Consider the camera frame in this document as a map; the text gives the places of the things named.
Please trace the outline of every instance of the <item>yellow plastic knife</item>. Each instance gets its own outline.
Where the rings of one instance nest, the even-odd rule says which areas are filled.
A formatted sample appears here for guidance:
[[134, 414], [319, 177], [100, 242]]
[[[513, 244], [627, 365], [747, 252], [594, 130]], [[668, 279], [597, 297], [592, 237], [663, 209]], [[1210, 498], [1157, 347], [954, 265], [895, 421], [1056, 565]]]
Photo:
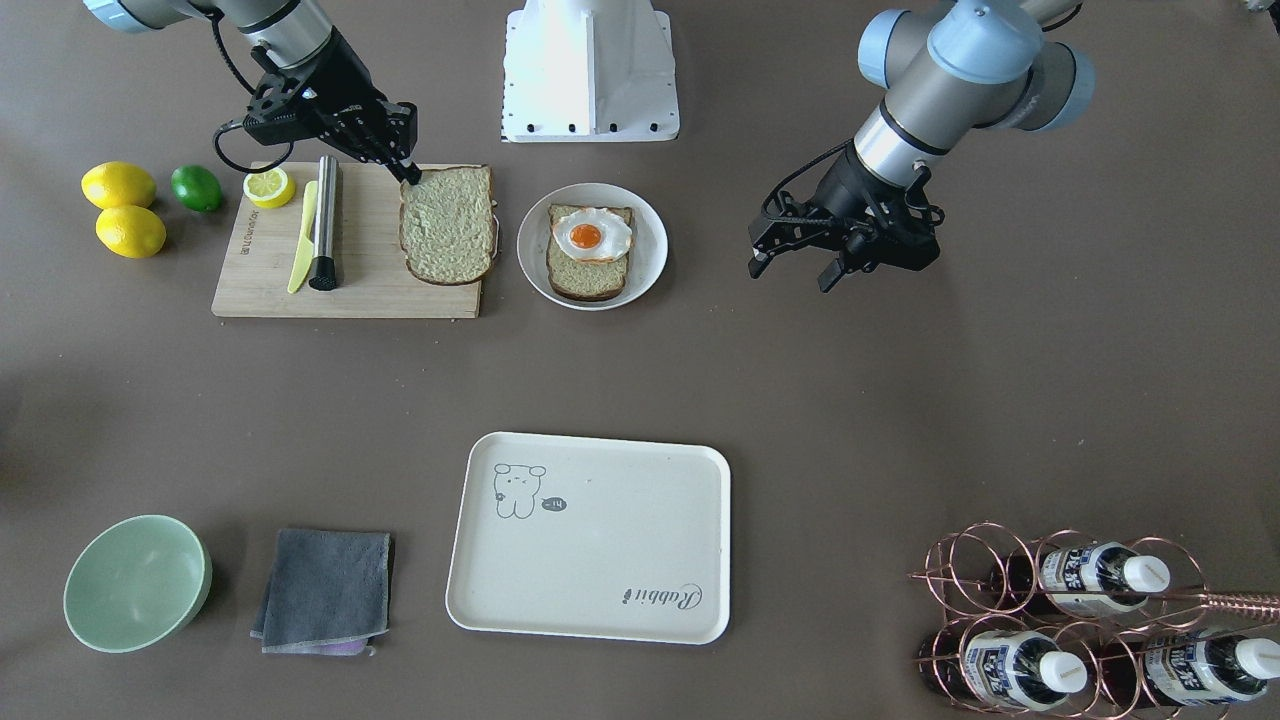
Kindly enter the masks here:
[[311, 270], [311, 256], [315, 247], [311, 243], [312, 225], [316, 220], [316, 192], [320, 183], [311, 181], [302, 191], [302, 229], [298, 231], [298, 249], [293, 254], [293, 273], [289, 274], [289, 292], [297, 292], [307, 282]]

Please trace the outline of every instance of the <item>lemon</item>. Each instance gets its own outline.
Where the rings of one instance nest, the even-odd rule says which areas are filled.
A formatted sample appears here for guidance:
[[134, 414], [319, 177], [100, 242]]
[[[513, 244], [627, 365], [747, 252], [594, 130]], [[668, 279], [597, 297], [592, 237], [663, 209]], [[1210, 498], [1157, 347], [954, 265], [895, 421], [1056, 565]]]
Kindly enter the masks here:
[[156, 199], [156, 181], [132, 163], [111, 160], [84, 173], [81, 192], [104, 210], [120, 205], [146, 208]]
[[280, 168], [244, 176], [244, 196], [259, 208], [279, 208], [293, 197], [293, 178]]
[[223, 204], [223, 188], [207, 168], [183, 165], [169, 176], [173, 196], [197, 213], [211, 213]]
[[95, 229], [108, 250], [125, 258], [150, 258], [164, 247], [164, 222], [146, 208], [108, 208], [97, 217]]

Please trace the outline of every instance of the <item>egg yolk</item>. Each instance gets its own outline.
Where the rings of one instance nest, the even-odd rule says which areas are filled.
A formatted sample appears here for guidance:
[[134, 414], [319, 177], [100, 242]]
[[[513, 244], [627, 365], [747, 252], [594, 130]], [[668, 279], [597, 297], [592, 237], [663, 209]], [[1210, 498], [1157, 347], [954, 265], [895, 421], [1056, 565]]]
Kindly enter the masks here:
[[600, 228], [585, 223], [573, 225], [573, 229], [568, 231], [568, 241], [582, 250], [590, 250], [600, 243]]

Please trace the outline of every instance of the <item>gray cloth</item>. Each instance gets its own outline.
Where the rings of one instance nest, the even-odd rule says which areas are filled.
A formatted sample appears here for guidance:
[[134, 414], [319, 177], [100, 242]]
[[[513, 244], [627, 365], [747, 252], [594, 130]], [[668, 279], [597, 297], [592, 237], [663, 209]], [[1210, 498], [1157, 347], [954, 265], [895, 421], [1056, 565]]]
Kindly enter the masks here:
[[[389, 533], [284, 529], [250, 635], [262, 652], [355, 655], [387, 632]], [[325, 650], [332, 646], [332, 652]]]

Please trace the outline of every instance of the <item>cutting board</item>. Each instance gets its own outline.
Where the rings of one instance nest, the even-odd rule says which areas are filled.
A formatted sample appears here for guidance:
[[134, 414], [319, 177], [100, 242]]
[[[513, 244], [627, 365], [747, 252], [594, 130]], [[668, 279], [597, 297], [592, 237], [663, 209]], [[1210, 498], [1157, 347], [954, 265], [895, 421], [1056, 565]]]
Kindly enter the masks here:
[[[319, 163], [284, 163], [298, 188], [284, 206], [261, 209], [241, 195], [223, 273], [214, 292], [220, 318], [475, 318], [480, 282], [428, 284], [404, 268], [399, 232], [399, 183], [385, 168], [338, 165], [334, 259], [338, 288], [321, 292], [285, 286], [302, 225], [302, 188]], [[424, 169], [451, 165], [419, 165]]]

